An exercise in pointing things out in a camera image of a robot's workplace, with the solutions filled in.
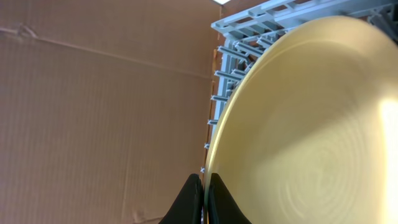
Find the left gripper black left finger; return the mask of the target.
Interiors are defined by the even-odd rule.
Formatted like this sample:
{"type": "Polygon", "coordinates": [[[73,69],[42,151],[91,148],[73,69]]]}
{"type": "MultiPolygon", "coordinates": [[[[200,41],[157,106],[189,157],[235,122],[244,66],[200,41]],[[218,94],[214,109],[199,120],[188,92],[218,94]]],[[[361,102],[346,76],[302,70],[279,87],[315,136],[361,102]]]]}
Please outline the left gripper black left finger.
{"type": "Polygon", "coordinates": [[[159,224],[200,224],[203,187],[198,174],[190,174],[172,206],[159,224]]]}

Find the yellow round plate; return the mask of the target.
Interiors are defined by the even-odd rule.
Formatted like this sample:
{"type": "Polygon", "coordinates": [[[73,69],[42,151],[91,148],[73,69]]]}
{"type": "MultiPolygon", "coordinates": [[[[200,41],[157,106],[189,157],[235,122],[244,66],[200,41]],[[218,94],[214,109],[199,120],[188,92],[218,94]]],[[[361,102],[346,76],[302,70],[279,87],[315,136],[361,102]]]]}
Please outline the yellow round plate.
{"type": "Polygon", "coordinates": [[[396,223],[397,44],[345,16],[283,35],[228,100],[212,174],[252,223],[396,223]]]}

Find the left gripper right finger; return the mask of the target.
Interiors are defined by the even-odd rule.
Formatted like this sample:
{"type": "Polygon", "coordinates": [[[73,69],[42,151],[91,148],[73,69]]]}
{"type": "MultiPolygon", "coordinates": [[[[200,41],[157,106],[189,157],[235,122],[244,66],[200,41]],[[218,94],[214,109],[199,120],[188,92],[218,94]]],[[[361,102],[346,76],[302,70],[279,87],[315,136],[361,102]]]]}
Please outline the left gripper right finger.
{"type": "Polygon", "coordinates": [[[212,173],[208,189],[209,224],[251,224],[217,173],[212,173]]]}

